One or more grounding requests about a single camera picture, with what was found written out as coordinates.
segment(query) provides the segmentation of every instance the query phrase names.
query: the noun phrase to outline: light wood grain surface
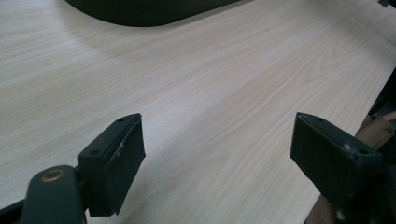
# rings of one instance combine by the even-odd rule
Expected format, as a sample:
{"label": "light wood grain surface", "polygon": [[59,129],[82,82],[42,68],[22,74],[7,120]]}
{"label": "light wood grain surface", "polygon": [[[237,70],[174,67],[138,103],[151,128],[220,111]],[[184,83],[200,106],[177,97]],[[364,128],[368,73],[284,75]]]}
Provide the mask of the light wood grain surface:
{"label": "light wood grain surface", "polygon": [[318,192],[289,158],[297,111],[349,133],[396,66],[396,10],[254,0],[153,28],[63,0],[0,1],[0,207],[141,113],[147,157],[118,217],[303,223]]}

